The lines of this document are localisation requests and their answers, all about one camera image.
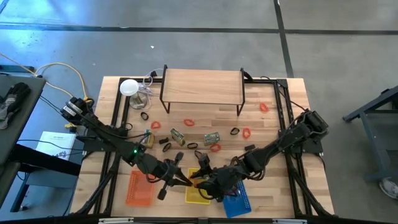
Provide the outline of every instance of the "white light bulb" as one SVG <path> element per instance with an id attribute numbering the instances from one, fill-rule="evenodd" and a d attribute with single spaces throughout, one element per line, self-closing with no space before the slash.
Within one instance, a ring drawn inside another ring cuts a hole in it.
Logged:
<path id="1" fill-rule="evenodd" d="M 132 79 L 124 80 L 120 85 L 120 92 L 124 96 L 132 96 L 138 92 L 138 82 Z"/>

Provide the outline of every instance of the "small wooden stand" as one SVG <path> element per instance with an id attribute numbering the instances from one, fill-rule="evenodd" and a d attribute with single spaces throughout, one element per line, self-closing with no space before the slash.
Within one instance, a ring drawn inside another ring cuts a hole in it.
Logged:
<path id="1" fill-rule="evenodd" d="M 160 101 L 167 113 L 170 103 L 203 103 L 236 105 L 239 116 L 245 102 L 244 70 L 168 69 L 164 65 Z"/>

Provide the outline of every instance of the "gray floor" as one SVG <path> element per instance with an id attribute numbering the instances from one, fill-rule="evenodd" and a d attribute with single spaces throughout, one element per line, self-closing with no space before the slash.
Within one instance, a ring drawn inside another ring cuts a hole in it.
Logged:
<path id="1" fill-rule="evenodd" d="M 280 5 L 287 29 L 398 28 L 398 2 L 394 0 L 280 0 Z M 272 0 L 10 0 L 0 14 L 0 23 L 277 28 Z M 397 85 L 398 36 L 287 35 L 287 43 L 294 76 L 305 79 L 311 108 L 330 125 L 323 146 L 336 214 L 397 222 L 398 201 L 386 197 L 376 183 L 362 179 L 375 170 L 375 163 L 361 123 L 345 124 L 341 117 Z M 257 77 L 287 76 L 278 34 L 0 30 L 0 46 L 0 52 L 26 65 L 73 65 L 83 74 L 94 99 L 103 76 L 145 75 L 165 63 L 174 68 L 244 67 Z M 9 62 L 0 58 L 0 63 Z M 76 96 L 82 95 L 77 76 L 66 68 L 50 68 L 45 77 Z M 58 106 L 68 99 L 48 87 L 43 95 Z M 64 124 L 39 102 L 22 137 L 38 139 L 42 131 L 65 131 Z M 0 220 L 61 215 L 66 209 L 71 190 L 37 187 L 31 188 L 24 200 L 30 210 L 9 213 L 20 184 L 15 180 L 7 204 L 0 209 Z M 33 197 L 33 191 L 46 194 Z"/>

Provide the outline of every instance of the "blue plastic tray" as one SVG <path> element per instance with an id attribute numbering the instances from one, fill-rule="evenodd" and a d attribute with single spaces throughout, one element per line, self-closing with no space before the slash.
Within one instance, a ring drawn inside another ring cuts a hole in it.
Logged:
<path id="1" fill-rule="evenodd" d="M 237 197 L 227 195 L 223 200 L 225 214 L 228 218 L 251 212 L 250 202 L 242 180 L 238 182 L 237 187 L 238 189 L 235 189 Z"/>

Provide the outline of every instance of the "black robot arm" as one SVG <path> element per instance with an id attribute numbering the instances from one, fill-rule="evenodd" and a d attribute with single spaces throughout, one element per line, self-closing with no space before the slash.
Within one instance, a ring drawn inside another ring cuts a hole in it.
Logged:
<path id="1" fill-rule="evenodd" d="M 327 134 L 327 127 L 316 111 L 306 110 L 274 142 L 234 157 L 228 166 L 212 169 L 208 156 L 202 154 L 199 159 L 200 170 L 193 173 L 191 178 L 206 177 L 207 180 L 197 184 L 196 188 L 206 190 L 210 196 L 208 199 L 221 202 L 240 180 L 262 180 L 272 157 L 280 152 L 289 152 L 290 148 L 300 147 L 305 141 L 321 140 Z"/>
<path id="2" fill-rule="evenodd" d="M 62 108 L 61 113 L 62 116 L 72 124 L 83 125 L 90 131 L 94 132 L 96 137 L 92 141 L 99 141 L 101 143 L 101 147 L 105 148 L 106 151 L 114 151 L 118 153 L 130 166 L 137 165 L 138 169 L 146 175 L 149 182 L 155 183 L 163 180 L 165 182 L 165 187 L 159 192 L 158 199 L 164 199 L 166 194 L 165 189 L 168 186 L 192 185 L 192 183 L 182 174 L 181 168 L 178 167 L 178 163 L 183 157 L 182 152 L 179 152 L 174 160 L 166 159 L 164 161 L 160 161 L 156 159 L 156 157 L 145 153 L 146 148 L 141 144 L 141 142 L 148 136 L 148 134 L 126 137 L 126 129 L 115 128 L 103 124 L 94 115 L 91 107 L 92 104 L 90 101 L 84 101 L 73 97 Z M 138 137 L 142 137 L 139 142 L 127 141 L 128 139 Z M 149 174 L 153 175 L 155 178 L 150 179 Z"/>

